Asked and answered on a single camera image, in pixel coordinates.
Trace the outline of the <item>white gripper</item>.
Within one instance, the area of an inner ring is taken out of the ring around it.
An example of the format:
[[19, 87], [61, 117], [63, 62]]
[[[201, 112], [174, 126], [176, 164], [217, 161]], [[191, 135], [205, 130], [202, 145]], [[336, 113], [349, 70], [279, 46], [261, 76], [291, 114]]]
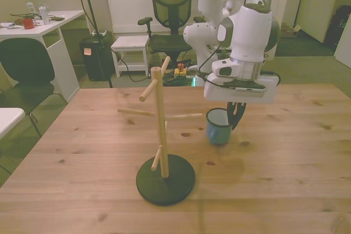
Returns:
[[207, 100], [228, 102], [228, 123], [234, 130], [245, 113], [246, 103], [270, 103], [276, 91], [276, 76], [260, 75], [254, 81], [241, 81], [212, 73], [207, 76], [203, 94]]

